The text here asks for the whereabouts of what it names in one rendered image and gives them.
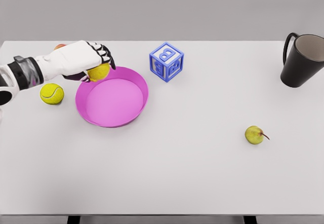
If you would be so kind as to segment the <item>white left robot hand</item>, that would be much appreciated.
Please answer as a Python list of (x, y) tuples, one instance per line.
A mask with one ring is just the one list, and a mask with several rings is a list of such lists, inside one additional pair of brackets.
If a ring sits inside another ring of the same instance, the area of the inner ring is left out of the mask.
[(50, 53), (50, 59), (59, 66), (65, 79), (91, 82), (87, 70), (103, 63), (109, 63), (110, 69), (116, 65), (110, 50), (103, 44), (88, 41), (71, 43)]

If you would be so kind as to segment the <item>yellow lemon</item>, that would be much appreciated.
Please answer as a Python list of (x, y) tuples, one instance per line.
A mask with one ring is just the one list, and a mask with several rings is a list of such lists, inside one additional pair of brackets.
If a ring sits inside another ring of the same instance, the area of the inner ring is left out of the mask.
[(103, 63), (95, 68), (87, 70), (88, 77), (92, 82), (97, 82), (105, 79), (109, 74), (109, 72), (110, 72), (109, 63)]

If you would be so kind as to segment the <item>pink round plate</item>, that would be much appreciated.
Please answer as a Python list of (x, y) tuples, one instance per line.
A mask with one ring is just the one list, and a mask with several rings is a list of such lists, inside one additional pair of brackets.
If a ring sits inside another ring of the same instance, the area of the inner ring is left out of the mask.
[(101, 81), (81, 83), (75, 106), (87, 122), (116, 128), (135, 120), (145, 108), (148, 96), (146, 80), (136, 71), (119, 66)]

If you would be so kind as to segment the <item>yellow tennis ball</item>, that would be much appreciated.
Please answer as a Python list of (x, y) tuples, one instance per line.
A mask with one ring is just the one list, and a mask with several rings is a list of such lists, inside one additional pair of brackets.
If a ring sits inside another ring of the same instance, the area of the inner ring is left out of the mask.
[(58, 105), (64, 98), (64, 90), (58, 84), (45, 84), (40, 90), (40, 98), (46, 104)]

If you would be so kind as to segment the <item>blue letter block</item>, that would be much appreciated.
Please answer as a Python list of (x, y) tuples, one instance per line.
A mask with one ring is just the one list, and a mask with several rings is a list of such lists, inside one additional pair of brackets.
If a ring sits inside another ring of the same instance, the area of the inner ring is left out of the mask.
[(149, 54), (150, 70), (165, 82), (169, 82), (183, 69), (184, 53), (164, 42)]

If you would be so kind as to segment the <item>green pear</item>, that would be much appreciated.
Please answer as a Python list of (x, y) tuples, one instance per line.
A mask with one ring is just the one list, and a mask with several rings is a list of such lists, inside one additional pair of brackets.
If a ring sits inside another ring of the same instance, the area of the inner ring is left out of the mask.
[(245, 138), (253, 145), (262, 143), (264, 138), (270, 139), (258, 126), (249, 126), (245, 131)]

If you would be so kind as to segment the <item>black mug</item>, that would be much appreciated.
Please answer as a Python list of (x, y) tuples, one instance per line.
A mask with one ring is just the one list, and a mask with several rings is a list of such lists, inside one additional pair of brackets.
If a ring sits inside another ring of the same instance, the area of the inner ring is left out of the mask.
[(324, 68), (324, 38), (313, 34), (288, 34), (283, 48), (281, 81), (298, 88)]

